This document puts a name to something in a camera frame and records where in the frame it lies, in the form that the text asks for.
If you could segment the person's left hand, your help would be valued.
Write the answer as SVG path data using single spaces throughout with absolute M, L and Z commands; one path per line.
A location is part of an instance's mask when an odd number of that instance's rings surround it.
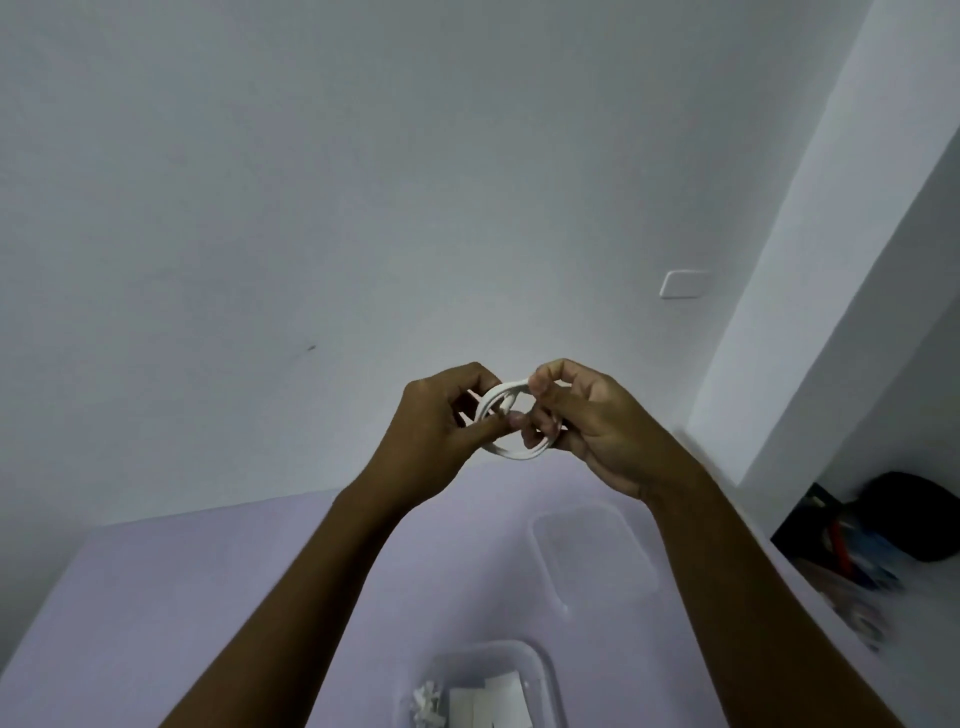
M 374 502 L 407 513 L 450 485 L 483 447 L 464 447 L 464 415 L 500 380 L 470 362 L 411 381 L 355 484 Z

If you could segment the clear plastic lid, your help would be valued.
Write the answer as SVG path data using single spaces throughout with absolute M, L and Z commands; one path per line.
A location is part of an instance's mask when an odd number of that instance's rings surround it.
M 549 599 L 564 618 L 634 605 L 661 580 L 627 519 L 602 501 L 532 516 L 529 541 Z

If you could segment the black round pouch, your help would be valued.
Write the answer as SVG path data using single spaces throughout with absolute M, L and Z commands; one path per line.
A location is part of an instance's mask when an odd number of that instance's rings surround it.
M 860 524 L 922 563 L 960 554 L 960 496 L 902 471 L 870 480 L 851 504 Z

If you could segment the person's left forearm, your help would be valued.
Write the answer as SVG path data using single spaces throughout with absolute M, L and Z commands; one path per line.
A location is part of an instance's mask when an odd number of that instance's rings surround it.
M 305 728 L 378 554 L 423 500 L 365 470 L 160 728 Z

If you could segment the black box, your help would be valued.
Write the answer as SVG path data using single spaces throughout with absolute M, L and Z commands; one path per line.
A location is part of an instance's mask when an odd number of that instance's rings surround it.
M 830 529 L 844 504 L 818 483 L 812 484 L 771 539 L 789 561 L 805 560 L 823 568 L 836 566 Z

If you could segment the person's right hand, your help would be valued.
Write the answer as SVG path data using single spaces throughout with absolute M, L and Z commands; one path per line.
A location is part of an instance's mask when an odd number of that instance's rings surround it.
M 611 375 L 557 359 L 539 366 L 527 385 L 534 406 L 520 431 L 526 449 L 551 440 L 607 486 L 639 500 L 682 480 L 690 456 Z

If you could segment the clear plastic container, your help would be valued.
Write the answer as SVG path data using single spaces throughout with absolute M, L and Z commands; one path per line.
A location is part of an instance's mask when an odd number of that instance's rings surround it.
M 450 688 L 482 688 L 485 679 L 519 672 L 533 728 L 568 728 L 549 664 L 538 650 L 518 639 L 495 639 L 450 647 L 430 658 L 400 702 L 395 728 L 413 728 L 411 698 L 427 680 L 441 689 L 440 710 L 449 717 Z

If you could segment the blue packet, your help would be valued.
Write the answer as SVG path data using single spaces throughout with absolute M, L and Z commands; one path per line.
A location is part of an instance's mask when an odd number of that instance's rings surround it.
M 846 553 L 852 566 L 850 578 L 868 591 L 900 594 L 904 583 L 892 567 L 898 565 L 899 552 L 879 534 L 864 529 L 858 522 L 841 523 Z

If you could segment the red tool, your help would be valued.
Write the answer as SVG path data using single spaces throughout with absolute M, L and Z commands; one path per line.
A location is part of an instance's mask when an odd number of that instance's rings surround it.
M 857 571 L 848 551 L 841 522 L 831 519 L 823 530 L 824 548 L 830 552 L 831 570 L 851 583 L 856 581 Z

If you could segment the small white plastic pieces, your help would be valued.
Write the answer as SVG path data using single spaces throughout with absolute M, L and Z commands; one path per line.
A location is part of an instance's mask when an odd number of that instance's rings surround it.
M 410 706 L 413 728 L 447 728 L 441 698 L 442 690 L 434 681 L 427 680 L 413 690 Z

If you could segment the person's right forearm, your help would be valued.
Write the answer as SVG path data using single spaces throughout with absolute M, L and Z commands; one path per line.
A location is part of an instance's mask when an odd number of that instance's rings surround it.
M 731 728 L 904 728 L 704 467 L 669 436 L 637 449 L 644 502 Z

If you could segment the white folded paper card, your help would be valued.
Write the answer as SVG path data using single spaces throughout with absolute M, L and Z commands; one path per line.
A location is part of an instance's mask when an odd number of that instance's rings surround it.
M 533 728 L 522 676 L 511 671 L 482 687 L 450 687 L 447 728 Z

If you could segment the white wall switch plate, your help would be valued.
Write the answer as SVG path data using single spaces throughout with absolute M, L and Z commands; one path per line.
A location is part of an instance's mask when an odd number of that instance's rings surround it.
M 673 270 L 665 274 L 658 296 L 662 300 L 696 300 L 710 290 L 713 274 L 701 270 Z

